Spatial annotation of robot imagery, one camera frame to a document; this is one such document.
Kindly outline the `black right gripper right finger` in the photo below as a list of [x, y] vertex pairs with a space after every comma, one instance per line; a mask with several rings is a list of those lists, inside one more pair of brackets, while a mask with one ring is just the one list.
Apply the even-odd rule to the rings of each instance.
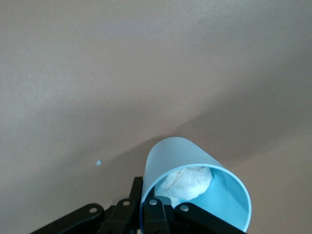
[[158, 198], [142, 206], [144, 234], [243, 234], [244, 232], [202, 208], [186, 202], [175, 208]]

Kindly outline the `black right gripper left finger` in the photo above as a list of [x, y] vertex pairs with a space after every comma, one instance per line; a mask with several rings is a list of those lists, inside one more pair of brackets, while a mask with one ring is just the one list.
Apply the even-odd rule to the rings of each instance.
[[135, 177], [128, 198], [104, 209], [87, 204], [35, 231], [34, 234], [136, 234], [143, 178]]

